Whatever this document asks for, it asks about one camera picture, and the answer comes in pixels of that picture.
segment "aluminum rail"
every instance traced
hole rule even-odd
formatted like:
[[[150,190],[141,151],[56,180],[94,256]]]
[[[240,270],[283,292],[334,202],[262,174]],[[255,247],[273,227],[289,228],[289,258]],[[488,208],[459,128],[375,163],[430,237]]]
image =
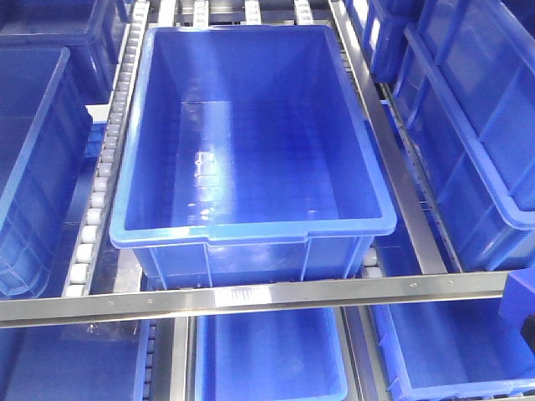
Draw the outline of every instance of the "aluminum rail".
[[[0,302],[0,327],[501,297],[507,272],[278,282]]]

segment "blue bin on lower shelf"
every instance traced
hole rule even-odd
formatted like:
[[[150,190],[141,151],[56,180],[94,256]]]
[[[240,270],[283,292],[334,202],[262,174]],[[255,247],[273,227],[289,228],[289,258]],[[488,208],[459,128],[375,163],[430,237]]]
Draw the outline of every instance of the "blue bin on lower shelf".
[[[0,294],[46,287],[91,127],[66,48],[0,48]]]
[[[405,33],[409,48],[395,99],[463,266],[473,271],[535,265],[535,209],[522,207],[525,198],[508,189],[493,153],[471,125],[423,39],[412,28]],[[514,164],[507,141],[502,135],[500,157]],[[534,153],[530,146],[526,149]],[[527,190],[532,180],[526,182],[521,187]]]
[[[499,299],[373,307],[394,401],[514,396],[535,389],[535,358]]]
[[[395,82],[407,47],[403,29],[418,20],[421,2],[348,0],[347,8],[374,81]]]
[[[346,393],[332,309],[199,318],[196,401],[340,401]]]
[[[329,28],[152,29],[133,107],[110,237],[155,287],[350,277],[395,227]]]
[[[0,330],[2,401],[142,401],[155,327],[149,321]]]
[[[69,47],[74,61],[73,80],[84,103],[108,103],[125,31],[126,14],[119,0],[3,1],[0,47]]]

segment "empty blue crate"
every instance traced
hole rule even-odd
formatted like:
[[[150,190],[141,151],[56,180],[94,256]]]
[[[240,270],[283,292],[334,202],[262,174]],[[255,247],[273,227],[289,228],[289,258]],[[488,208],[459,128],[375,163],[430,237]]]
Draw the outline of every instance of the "empty blue crate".
[[[329,28],[150,30],[132,115],[110,237],[156,287],[351,277],[394,229]]]
[[[48,281],[91,118],[68,49],[0,48],[0,59],[0,297],[35,297]]]
[[[199,318],[196,401],[341,401],[346,393],[332,309]]]
[[[0,330],[2,401],[142,401],[150,386],[149,321]]]
[[[535,59],[520,49],[535,42],[500,2],[451,3],[426,3],[421,35],[406,29],[396,103],[464,267],[533,266]],[[434,45],[449,23],[456,41]]]
[[[375,82],[395,82],[407,46],[403,29],[408,23],[417,21],[422,3],[348,0],[349,16]]]
[[[394,401],[491,398],[535,389],[535,358],[499,299],[373,307]]]
[[[108,103],[125,30],[126,14],[119,0],[3,1],[6,15],[0,18],[0,46],[69,47],[73,79],[84,103]]]

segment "stacked blue crate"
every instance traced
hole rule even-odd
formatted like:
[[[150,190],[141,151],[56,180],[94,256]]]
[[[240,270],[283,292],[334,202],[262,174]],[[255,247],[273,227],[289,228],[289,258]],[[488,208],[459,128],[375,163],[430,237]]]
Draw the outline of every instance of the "stacked blue crate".
[[[463,266],[533,266],[535,40],[497,0],[430,0],[405,33],[395,98]]]
[[[125,30],[122,2],[3,0],[0,4],[0,46],[67,46],[74,61],[73,80],[84,103],[108,103]]]
[[[68,49],[0,48],[0,59],[0,297],[36,297],[48,282],[91,118]]]
[[[403,30],[418,20],[422,0],[348,0],[347,8],[375,82],[395,82],[407,41]]]

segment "shelf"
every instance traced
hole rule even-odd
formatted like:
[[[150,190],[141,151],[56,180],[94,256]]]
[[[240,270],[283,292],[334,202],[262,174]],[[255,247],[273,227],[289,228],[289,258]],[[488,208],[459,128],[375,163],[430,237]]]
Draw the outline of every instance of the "shelf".
[[[210,20],[223,8],[232,9],[233,16],[245,18],[244,3],[238,0],[224,2],[215,0],[210,2]],[[401,214],[419,262],[419,269],[423,273],[410,277],[385,277],[374,279],[327,280],[319,282],[278,282],[267,285],[220,287],[203,289],[181,289],[164,292],[134,291],[140,287],[140,267],[134,257],[126,255],[125,251],[118,252],[120,269],[115,286],[110,294],[89,294],[91,277],[95,266],[105,258],[101,242],[107,239],[108,214],[110,211],[111,194],[106,197],[107,203],[101,216],[102,224],[95,244],[95,251],[89,263],[91,267],[88,281],[84,285],[82,297],[40,298],[34,300],[14,300],[0,302],[0,327],[26,327],[49,324],[67,324],[70,322],[117,321],[125,319],[195,316],[213,313],[253,312],[260,310],[276,310],[284,308],[305,308],[321,306],[369,305],[392,302],[426,302],[435,300],[471,299],[484,297],[500,297],[507,279],[506,272],[477,272],[477,273],[446,273],[445,263],[439,253],[435,239],[421,208],[416,193],[415,183],[405,167],[403,155],[399,150],[394,133],[377,88],[369,75],[369,70],[360,50],[358,39],[352,28],[345,6],[341,1],[331,0],[321,2],[314,0],[310,3],[312,14],[316,18],[318,13],[327,13],[331,25],[336,27],[345,56],[349,64],[350,73],[354,79],[364,112],[375,138],[380,146],[380,153],[385,163],[385,169],[390,178],[392,188]],[[113,192],[115,178],[119,169],[120,154],[122,152],[122,137],[126,130],[130,98],[135,84],[137,64],[139,63],[140,44],[148,21],[152,19],[149,3],[138,1],[134,4],[133,23],[125,40],[125,56],[119,66],[119,80],[117,90],[112,101],[109,117],[108,134],[115,135],[115,161],[112,164],[112,174],[109,178]],[[162,25],[181,23],[180,16],[192,13],[193,2],[185,0],[177,3],[174,0],[162,1],[160,9],[165,16],[160,16]],[[272,21],[273,15],[264,10],[283,10],[285,13],[295,13],[291,1],[273,0],[262,4],[262,20]],[[167,14],[176,10],[175,19]],[[75,253],[71,267],[75,263]]]
[[[125,57],[119,66],[117,91],[111,105],[108,128],[116,137],[115,161],[109,179],[111,202],[115,179],[122,153],[122,137],[126,131],[130,99],[135,85],[137,64],[143,34],[150,23],[160,26],[191,24],[194,21],[196,0],[138,0],[133,5],[134,21],[125,40]],[[240,23],[246,21],[246,11],[260,4],[262,22],[296,20],[293,0],[210,0],[210,23]],[[421,274],[406,277],[381,277],[316,282],[277,282],[273,284],[186,288],[180,290],[142,292],[140,266],[130,251],[118,251],[104,245],[107,241],[108,203],[103,207],[99,237],[89,264],[88,280],[82,296],[39,298],[0,302],[0,327],[32,327],[70,323],[113,322],[160,318],[155,342],[158,365],[152,372],[152,401],[187,401],[194,399],[193,372],[196,343],[195,316],[234,312],[256,312],[282,309],[338,307],[337,324],[348,374],[349,393],[346,401],[390,401],[380,363],[373,323],[366,305],[397,302],[429,302],[458,299],[501,297],[507,272],[447,273],[446,264],[439,252],[431,228],[421,208],[412,175],[405,167],[377,88],[360,50],[357,36],[349,21],[344,3],[339,0],[311,0],[315,21],[330,23],[344,47],[349,71],[356,83],[358,94],[374,136],[380,146],[385,169],[392,184],[401,214],[418,260]],[[382,86],[388,99],[390,90]],[[409,156],[410,142],[403,130],[401,137]],[[425,189],[425,178],[420,172],[420,185]],[[428,203],[435,209],[434,201]],[[449,257],[454,266],[455,252],[441,231]],[[114,285],[110,293],[88,295],[94,269],[107,258],[119,260]],[[535,401],[535,396],[511,397],[507,401]]]

